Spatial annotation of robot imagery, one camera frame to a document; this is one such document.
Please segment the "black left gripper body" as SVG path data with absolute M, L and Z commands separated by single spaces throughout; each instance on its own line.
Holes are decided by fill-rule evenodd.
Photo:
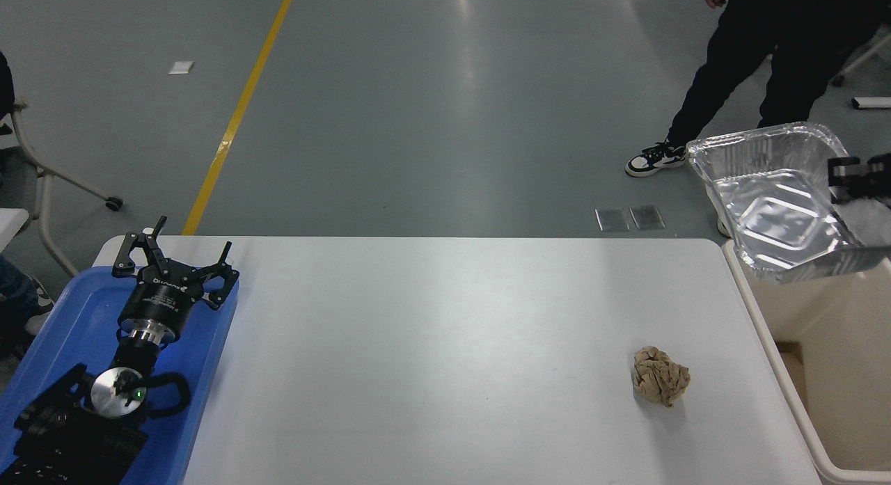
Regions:
M 168 273 L 155 265 L 142 267 L 137 285 L 124 305 L 118 326 L 130 331 L 139 321 L 163 324 L 171 334 L 181 334 L 191 308 L 203 297 L 203 284 L 191 281 L 196 267 L 178 261 L 168 263 Z

